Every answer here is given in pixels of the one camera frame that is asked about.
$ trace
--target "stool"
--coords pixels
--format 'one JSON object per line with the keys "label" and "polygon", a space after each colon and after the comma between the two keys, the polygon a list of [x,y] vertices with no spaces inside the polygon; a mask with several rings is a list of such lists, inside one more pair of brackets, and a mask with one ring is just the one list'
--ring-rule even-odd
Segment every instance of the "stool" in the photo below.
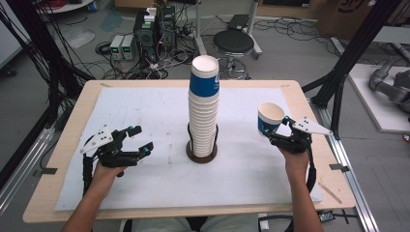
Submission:
{"label": "stool", "polygon": [[[220,60],[226,59],[226,66],[220,72],[220,75],[226,73],[232,79],[240,79],[242,77],[249,79],[245,64],[235,59],[252,52],[253,39],[249,35],[237,30],[218,32],[214,36],[214,49],[226,56],[225,58],[220,58]],[[237,70],[237,64],[240,64],[243,69]]]}

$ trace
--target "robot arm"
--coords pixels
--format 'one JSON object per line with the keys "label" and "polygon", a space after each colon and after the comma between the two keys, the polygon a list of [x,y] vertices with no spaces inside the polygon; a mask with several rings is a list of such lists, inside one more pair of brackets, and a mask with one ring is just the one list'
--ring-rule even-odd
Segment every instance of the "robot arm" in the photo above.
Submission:
{"label": "robot arm", "polygon": [[[405,85],[401,85],[401,82],[404,81],[400,81],[398,84],[395,83],[393,86],[384,82],[384,79],[389,75],[389,70],[394,62],[395,61],[389,61],[383,65],[383,67],[376,70],[371,76],[368,86],[371,90],[380,92],[389,97],[391,102],[403,104],[409,98],[409,90],[404,87]],[[400,80],[405,79],[406,82],[410,83],[410,76],[406,76],[405,73],[406,72],[398,73],[396,78],[399,78]]]}

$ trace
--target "dark circular base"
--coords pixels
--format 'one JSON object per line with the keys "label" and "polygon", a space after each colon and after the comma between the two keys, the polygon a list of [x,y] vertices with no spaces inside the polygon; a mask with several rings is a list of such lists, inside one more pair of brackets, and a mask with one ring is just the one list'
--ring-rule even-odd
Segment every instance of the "dark circular base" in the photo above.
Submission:
{"label": "dark circular base", "polygon": [[217,155],[218,152],[218,146],[217,144],[214,145],[214,149],[212,150],[212,153],[206,157],[197,157],[196,155],[193,154],[193,151],[190,149],[190,141],[187,143],[187,155],[190,158],[190,160],[196,162],[196,163],[207,163],[212,161],[215,156]]}

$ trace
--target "white paper sheet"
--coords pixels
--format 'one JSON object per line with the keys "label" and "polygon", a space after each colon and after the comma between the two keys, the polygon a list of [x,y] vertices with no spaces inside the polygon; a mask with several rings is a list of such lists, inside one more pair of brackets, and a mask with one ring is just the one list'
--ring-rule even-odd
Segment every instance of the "white paper sheet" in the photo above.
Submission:
{"label": "white paper sheet", "polygon": [[[73,154],[56,211],[73,210],[80,201],[79,150],[103,125],[112,131],[141,126],[142,133],[127,137],[122,150],[137,151],[151,141],[154,150],[115,181],[102,209],[290,203],[283,156],[257,130],[261,102],[274,102],[289,115],[280,89],[220,89],[218,154],[213,161],[198,164],[186,155],[188,88],[102,89]],[[278,132],[286,134],[289,129],[281,126]],[[314,202],[322,201],[317,187],[311,196]]]}

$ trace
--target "metal frame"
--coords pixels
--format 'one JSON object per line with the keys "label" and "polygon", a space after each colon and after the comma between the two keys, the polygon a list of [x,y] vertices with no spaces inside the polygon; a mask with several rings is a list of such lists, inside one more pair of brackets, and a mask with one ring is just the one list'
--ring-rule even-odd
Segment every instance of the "metal frame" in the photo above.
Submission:
{"label": "metal frame", "polygon": [[302,88],[304,92],[308,92],[322,86],[311,99],[319,108],[326,108],[329,100],[335,95],[331,130],[337,139],[344,81],[400,2],[401,0],[378,0],[334,68],[325,76]]}
{"label": "metal frame", "polygon": [[[317,108],[319,117],[323,123],[324,127],[329,127],[331,124],[332,117],[330,116],[327,109]],[[359,185],[356,178],[355,172],[353,171],[352,165],[350,164],[349,158],[347,157],[346,151],[343,148],[341,141],[335,136],[328,136],[329,144],[334,151],[337,162],[343,166],[347,166],[349,171],[344,172],[343,175],[349,187],[352,189],[353,195],[356,199],[356,211],[359,219],[362,223],[362,227],[366,232],[377,232],[379,231],[376,221],[368,207],[365,195]]]}

